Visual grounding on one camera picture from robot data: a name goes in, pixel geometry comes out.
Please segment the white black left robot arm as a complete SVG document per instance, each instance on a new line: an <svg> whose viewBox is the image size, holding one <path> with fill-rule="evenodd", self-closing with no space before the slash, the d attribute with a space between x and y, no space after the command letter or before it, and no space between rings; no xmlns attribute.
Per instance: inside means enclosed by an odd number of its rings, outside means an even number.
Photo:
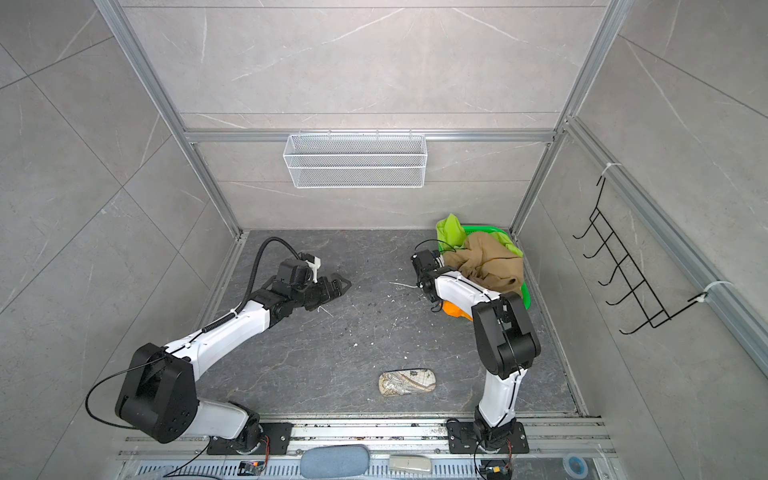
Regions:
<svg viewBox="0 0 768 480"><path fill-rule="evenodd" d="M265 250L287 246L288 259L261 287L255 285ZM272 236L262 242L241 301L201 329L165 345L138 348L128 368L114 411L115 426L141 431L161 444L185 435L206 436L227 448L249 454L266 443L255 411L238 403L204 400L197 394L202 375L247 340L276 326L296 309L314 311L342 297L350 280L338 273L323 276L322 261Z"/></svg>

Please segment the tan khaki shorts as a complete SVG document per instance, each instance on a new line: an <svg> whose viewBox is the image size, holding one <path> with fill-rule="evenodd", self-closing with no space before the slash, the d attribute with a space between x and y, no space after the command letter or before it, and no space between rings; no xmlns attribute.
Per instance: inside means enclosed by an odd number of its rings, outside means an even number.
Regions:
<svg viewBox="0 0 768 480"><path fill-rule="evenodd" d="M447 266L481 287L499 293L522 293L523 257L505 248L488 233L470 234L460 249L447 250L442 257Z"/></svg>

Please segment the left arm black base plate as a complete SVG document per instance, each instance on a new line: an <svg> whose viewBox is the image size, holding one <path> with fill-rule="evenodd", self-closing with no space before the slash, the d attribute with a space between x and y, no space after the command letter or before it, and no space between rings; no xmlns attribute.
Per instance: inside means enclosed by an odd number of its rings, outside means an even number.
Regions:
<svg viewBox="0 0 768 480"><path fill-rule="evenodd" d="M288 422L259 423L246 427L244 433L233 440L216 437L211 441L208 455L285 455L291 439L293 424Z"/></svg>

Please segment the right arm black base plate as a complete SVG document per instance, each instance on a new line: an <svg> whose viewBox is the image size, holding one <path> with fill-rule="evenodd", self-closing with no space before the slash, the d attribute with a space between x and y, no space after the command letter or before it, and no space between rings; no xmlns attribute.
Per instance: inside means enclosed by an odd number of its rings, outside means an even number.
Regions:
<svg viewBox="0 0 768 480"><path fill-rule="evenodd" d="M490 454L518 455L530 452L524 426L517 419L501 427L489 427L482 419L461 422L451 418L445 422L445 427L451 454L483 451Z"/></svg>

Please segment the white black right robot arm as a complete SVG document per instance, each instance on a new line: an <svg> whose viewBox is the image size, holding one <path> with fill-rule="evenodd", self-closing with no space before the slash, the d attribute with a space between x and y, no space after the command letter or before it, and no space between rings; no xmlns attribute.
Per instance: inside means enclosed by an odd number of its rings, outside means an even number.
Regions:
<svg viewBox="0 0 768 480"><path fill-rule="evenodd" d="M488 290L448 266L419 255L412 257L416 284L432 302L450 304L472 319L475 343L486 369L483 395L474 420L451 427L460 444L453 453L478 448L484 452L524 454L530 451L516 401L522 381L541 345L520 295Z"/></svg>

